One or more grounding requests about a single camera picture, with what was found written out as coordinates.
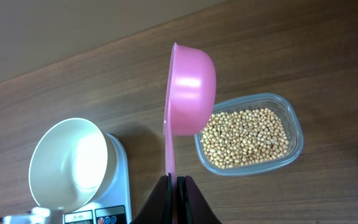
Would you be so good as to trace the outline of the white digital kitchen scale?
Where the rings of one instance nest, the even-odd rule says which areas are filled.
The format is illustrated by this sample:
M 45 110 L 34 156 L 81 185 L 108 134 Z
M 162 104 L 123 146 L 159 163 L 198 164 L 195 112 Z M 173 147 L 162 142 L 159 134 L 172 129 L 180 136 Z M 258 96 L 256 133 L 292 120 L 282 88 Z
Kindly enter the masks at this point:
M 111 134 L 117 156 L 117 169 L 107 191 L 96 201 L 63 216 L 63 224 L 103 223 L 128 224 L 132 221 L 127 155 L 121 142 Z

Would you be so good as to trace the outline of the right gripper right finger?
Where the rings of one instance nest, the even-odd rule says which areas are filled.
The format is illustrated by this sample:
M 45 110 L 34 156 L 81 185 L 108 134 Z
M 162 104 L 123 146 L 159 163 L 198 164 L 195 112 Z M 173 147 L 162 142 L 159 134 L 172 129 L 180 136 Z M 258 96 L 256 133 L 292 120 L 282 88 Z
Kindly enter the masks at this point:
M 190 176 L 177 177 L 178 224 L 221 224 L 195 181 Z

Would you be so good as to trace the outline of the pink plastic scoop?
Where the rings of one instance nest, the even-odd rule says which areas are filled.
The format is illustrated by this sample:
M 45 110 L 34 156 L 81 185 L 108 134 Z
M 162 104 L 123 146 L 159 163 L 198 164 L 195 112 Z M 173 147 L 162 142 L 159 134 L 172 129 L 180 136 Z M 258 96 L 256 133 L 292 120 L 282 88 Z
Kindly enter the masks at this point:
M 174 136 L 192 136 L 206 126 L 216 97 L 214 63 L 202 50 L 174 44 L 165 98 L 163 133 L 165 173 L 170 177 L 170 198 L 175 196 Z

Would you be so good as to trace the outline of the white bowl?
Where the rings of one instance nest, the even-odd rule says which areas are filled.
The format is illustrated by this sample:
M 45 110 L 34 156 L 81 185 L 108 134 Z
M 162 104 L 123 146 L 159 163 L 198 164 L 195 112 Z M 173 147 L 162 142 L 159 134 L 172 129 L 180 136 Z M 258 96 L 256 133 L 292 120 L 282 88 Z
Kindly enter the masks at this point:
M 38 142 L 30 160 L 29 187 L 40 207 L 70 213 L 100 198 L 116 171 L 116 149 L 107 134 L 87 119 L 70 118 Z

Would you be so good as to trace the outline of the clear plastic container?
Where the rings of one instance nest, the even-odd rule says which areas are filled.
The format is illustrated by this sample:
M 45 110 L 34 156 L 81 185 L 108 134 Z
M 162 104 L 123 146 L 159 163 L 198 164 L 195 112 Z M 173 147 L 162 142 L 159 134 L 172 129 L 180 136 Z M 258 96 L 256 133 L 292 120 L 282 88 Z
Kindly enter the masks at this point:
M 257 164 L 235 167 L 232 169 L 220 169 L 211 162 L 203 154 L 203 146 L 201 144 L 201 132 L 195 134 L 195 145 L 198 151 L 198 156 L 201 163 L 209 171 L 224 176 L 241 176 L 258 174 L 270 170 L 283 167 L 294 161 L 303 149 L 304 137 L 298 122 L 298 118 L 289 102 L 279 95 L 273 93 L 261 93 L 256 95 L 242 96 L 231 100 L 216 104 L 213 109 L 213 114 L 220 112 L 234 112 L 241 110 L 256 110 L 261 108 L 268 108 L 275 112 L 282 120 L 285 134 L 289 141 L 287 153 L 278 159 L 261 162 Z

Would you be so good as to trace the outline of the soybeans in container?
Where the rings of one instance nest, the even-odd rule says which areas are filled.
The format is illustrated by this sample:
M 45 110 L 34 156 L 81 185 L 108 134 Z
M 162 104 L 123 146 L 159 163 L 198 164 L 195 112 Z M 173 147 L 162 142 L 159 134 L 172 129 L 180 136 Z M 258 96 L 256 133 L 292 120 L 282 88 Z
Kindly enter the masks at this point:
M 212 114 L 201 144 L 207 160 L 220 169 L 272 161 L 289 147 L 282 120 L 268 108 Z

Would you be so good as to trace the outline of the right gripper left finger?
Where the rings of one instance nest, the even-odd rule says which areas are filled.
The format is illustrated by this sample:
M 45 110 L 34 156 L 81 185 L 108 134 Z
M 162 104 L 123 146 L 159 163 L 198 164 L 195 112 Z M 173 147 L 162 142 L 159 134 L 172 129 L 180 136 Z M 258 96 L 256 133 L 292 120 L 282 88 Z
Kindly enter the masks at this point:
M 172 177 L 163 175 L 131 224 L 172 224 L 172 204 Z

